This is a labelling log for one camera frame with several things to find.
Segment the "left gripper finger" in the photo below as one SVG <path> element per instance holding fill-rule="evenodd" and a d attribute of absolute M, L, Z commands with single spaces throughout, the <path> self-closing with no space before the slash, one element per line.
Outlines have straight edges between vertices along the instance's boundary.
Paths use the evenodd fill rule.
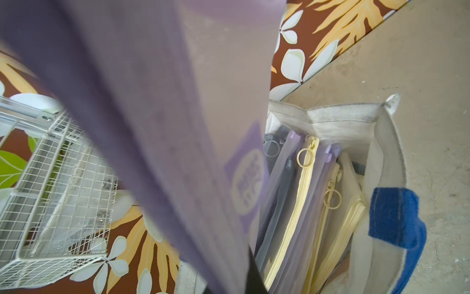
<path fill-rule="evenodd" d="M 255 258 L 251 250 L 248 250 L 250 266 L 247 273 L 245 294 L 268 294 L 264 282 L 255 263 Z"/>

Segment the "grey mesh pouch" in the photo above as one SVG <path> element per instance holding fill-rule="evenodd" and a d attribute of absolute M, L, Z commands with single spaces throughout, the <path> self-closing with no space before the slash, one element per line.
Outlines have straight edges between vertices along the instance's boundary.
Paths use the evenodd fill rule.
<path fill-rule="evenodd" d="M 293 157 L 301 139 L 300 134 L 286 126 L 275 134 L 265 135 L 264 154 L 268 160 L 269 181 L 266 198 L 261 206 L 255 248 L 255 262 L 260 271 L 263 271 L 267 262 L 269 247 L 296 173 Z"/>

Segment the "cream mesh pouch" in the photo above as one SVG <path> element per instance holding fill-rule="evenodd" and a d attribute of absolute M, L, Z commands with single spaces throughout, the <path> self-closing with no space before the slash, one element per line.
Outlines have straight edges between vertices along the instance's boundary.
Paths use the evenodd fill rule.
<path fill-rule="evenodd" d="M 312 256 L 310 258 L 309 264 L 308 264 L 308 271 L 307 275 L 305 277 L 304 285 L 302 288 L 302 293 L 303 294 L 309 294 L 310 293 L 310 283 L 313 278 L 313 274 L 315 272 L 317 260 L 318 260 L 318 254 L 319 254 L 319 249 L 321 246 L 321 242 L 323 239 L 323 233 L 324 233 L 324 228 L 327 223 L 327 218 L 328 218 L 328 213 L 330 210 L 335 210 L 341 205 L 341 196 L 338 196 L 337 200 L 334 200 L 334 194 L 335 194 L 335 185 L 337 182 L 337 176 L 340 170 L 340 165 L 335 162 L 328 173 L 328 183 L 325 188 L 321 190 L 321 204 L 322 206 L 322 211 L 320 214 L 320 219 L 319 219 L 319 224 L 317 228 L 317 232 L 315 235 L 315 239 L 313 242 L 312 246 Z"/>
<path fill-rule="evenodd" d="M 332 202 L 328 208 L 327 224 L 310 282 L 311 294 L 320 292 L 340 262 L 366 208 L 350 155 L 345 151 L 342 152 L 338 163 L 341 177 L 336 179 L 335 186 L 329 190 Z"/>
<path fill-rule="evenodd" d="M 280 211 L 279 218 L 263 268 L 264 285 L 267 290 L 273 286 L 300 220 L 312 181 L 318 147 L 319 138 L 312 135 L 307 136 L 301 150 L 296 155 L 294 169 L 298 179 L 288 186 L 289 191 L 283 207 L 276 208 Z"/>

